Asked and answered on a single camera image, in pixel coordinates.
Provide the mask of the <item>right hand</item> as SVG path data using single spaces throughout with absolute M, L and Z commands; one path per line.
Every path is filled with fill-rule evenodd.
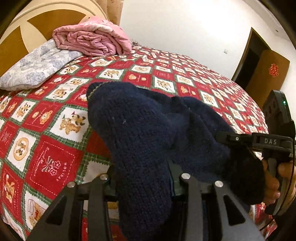
M 267 161 L 263 159 L 262 164 L 265 174 L 265 189 L 263 202 L 266 205 L 274 204 L 281 196 L 281 193 L 279 191 L 280 183 L 267 170 Z M 291 206 L 292 202 L 295 199 L 295 166 L 293 165 L 292 161 L 290 161 L 289 163 L 281 163 L 278 166 L 278 173 L 283 179 L 287 179 L 288 183 L 290 183 L 290 180 L 292 180 L 287 198 L 283 203 L 283 208 L 288 208 Z

